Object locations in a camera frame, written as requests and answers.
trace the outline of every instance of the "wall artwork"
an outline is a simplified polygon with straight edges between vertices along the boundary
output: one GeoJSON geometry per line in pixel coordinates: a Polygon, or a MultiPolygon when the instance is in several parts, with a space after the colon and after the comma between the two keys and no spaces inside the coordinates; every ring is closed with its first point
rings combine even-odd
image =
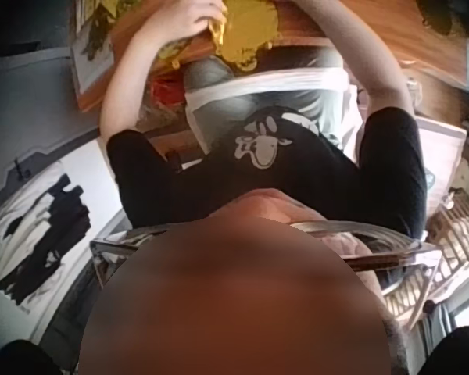
{"type": "Polygon", "coordinates": [[[25,313],[57,287],[63,257],[91,227],[83,193],[56,162],[0,208],[0,292],[25,313]]]}

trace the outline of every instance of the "gray pants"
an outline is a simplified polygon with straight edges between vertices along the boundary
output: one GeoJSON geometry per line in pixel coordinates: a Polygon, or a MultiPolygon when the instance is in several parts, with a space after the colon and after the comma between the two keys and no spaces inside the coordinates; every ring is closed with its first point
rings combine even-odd
{"type": "MultiPolygon", "coordinates": [[[[259,59],[258,70],[282,70],[301,67],[343,67],[333,48],[283,47],[269,51],[259,59]]],[[[233,71],[215,56],[193,62],[186,67],[186,91],[206,88],[235,78],[233,71]]],[[[210,146],[237,123],[267,106],[283,106],[299,111],[316,122],[319,131],[335,145],[334,134],[342,122],[343,94],[330,90],[267,92],[212,101],[195,110],[198,128],[210,146]]]]}

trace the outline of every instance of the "red object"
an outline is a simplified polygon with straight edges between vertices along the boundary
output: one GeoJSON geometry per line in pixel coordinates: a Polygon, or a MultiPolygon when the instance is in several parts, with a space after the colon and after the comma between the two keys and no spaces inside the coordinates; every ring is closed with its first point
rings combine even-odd
{"type": "Polygon", "coordinates": [[[151,100],[167,107],[186,102],[182,72],[158,76],[151,82],[151,100]]]}

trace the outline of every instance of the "black t-shirt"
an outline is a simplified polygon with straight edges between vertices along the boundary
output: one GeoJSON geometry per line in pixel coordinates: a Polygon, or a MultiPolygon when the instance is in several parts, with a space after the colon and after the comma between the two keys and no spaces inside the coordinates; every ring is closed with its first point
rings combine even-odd
{"type": "Polygon", "coordinates": [[[377,224],[419,238],[426,182],[417,124],[401,109],[371,115],[358,166],[324,137],[262,109],[225,134],[200,164],[175,173],[144,135],[107,151],[134,227],[197,220],[257,188],[276,188],[330,220],[377,224]]]}

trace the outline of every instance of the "hand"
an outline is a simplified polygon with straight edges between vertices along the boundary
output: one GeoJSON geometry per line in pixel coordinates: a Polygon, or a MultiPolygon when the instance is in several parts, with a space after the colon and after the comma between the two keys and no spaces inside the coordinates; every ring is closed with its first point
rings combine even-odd
{"type": "Polygon", "coordinates": [[[162,44],[189,38],[204,31],[209,19],[225,22],[227,10],[222,0],[163,0],[163,4],[142,27],[145,38],[162,44]]]}

